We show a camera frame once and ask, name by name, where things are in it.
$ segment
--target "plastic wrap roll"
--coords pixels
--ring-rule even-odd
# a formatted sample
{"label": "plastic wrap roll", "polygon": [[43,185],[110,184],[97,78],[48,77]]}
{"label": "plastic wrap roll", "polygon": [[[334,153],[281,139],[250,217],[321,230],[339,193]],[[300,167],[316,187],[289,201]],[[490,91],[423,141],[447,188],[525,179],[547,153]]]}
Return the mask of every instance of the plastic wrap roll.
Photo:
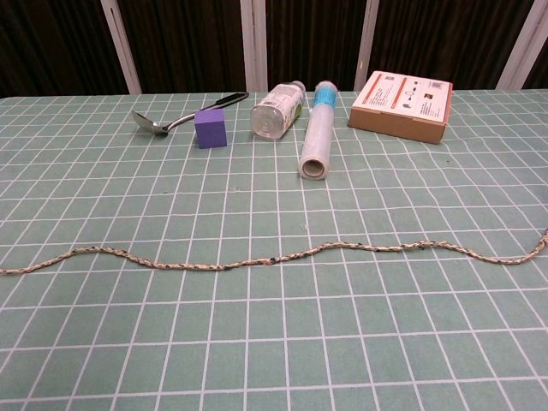
{"label": "plastic wrap roll", "polygon": [[299,173],[308,180],[322,180],[329,171],[336,93],[337,88],[330,81],[322,81],[316,86],[305,145],[299,160]]}

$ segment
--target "purple cube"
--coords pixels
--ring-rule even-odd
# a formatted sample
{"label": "purple cube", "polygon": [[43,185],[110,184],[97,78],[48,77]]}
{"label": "purple cube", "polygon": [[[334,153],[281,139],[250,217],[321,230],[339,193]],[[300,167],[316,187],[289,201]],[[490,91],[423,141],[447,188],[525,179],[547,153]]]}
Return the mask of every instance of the purple cube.
{"label": "purple cube", "polygon": [[194,126],[199,148],[225,147],[227,145],[222,109],[196,111]]}

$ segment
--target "metal spoon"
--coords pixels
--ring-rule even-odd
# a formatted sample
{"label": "metal spoon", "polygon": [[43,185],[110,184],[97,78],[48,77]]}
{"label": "metal spoon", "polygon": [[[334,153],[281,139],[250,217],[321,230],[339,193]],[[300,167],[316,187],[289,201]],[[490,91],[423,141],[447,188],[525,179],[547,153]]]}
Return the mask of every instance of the metal spoon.
{"label": "metal spoon", "polygon": [[[212,109],[221,109],[223,107],[226,107],[227,105],[231,105],[233,103],[237,103],[238,101],[242,101],[244,98],[249,96],[248,92],[235,92],[234,94],[230,94],[227,97],[221,98],[220,100],[217,100],[212,105],[208,105],[207,107],[204,107],[201,110],[212,110]],[[188,120],[192,120],[194,118],[194,115],[196,112],[187,114],[186,116],[183,116],[174,122],[167,124],[165,126],[161,126],[157,122],[152,122],[145,116],[135,112],[131,111],[131,115],[133,116],[135,122],[139,124],[140,127],[144,128],[145,130],[148,130],[154,134],[167,134],[172,128],[175,128],[184,122],[187,122]]]}

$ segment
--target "green cutting mat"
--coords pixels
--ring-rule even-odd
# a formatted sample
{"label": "green cutting mat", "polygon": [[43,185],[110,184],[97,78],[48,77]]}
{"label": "green cutting mat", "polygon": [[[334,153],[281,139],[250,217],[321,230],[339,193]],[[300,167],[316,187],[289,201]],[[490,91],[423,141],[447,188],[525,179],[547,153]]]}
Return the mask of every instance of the green cutting mat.
{"label": "green cutting mat", "polygon": [[[229,262],[323,241],[521,255],[548,226],[548,91],[455,92],[442,144],[346,127],[303,181],[304,113],[278,142],[225,109],[229,145],[168,122],[221,94],[0,101],[0,266],[105,244]],[[308,96],[308,105],[312,95]],[[81,255],[0,278],[1,410],[546,410],[548,254],[331,250],[222,273]]]}

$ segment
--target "black curtain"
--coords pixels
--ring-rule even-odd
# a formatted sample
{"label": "black curtain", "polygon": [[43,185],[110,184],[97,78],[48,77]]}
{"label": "black curtain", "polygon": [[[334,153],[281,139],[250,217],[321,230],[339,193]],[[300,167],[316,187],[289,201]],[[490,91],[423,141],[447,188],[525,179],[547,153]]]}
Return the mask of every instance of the black curtain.
{"label": "black curtain", "polygon": [[118,0],[143,92],[245,91],[239,0]]}
{"label": "black curtain", "polygon": [[369,73],[495,88],[533,0],[380,0]]}
{"label": "black curtain", "polygon": [[353,90],[366,0],[266,0],[268,86],[330,80]]}
{"label": "black curtain", "polygon": [[548,88],[548,40],[545,41],[523,88]]}
{"label": "black curtain", "polygon": [[99,0],[0,0],[0,96],[127,93]]}

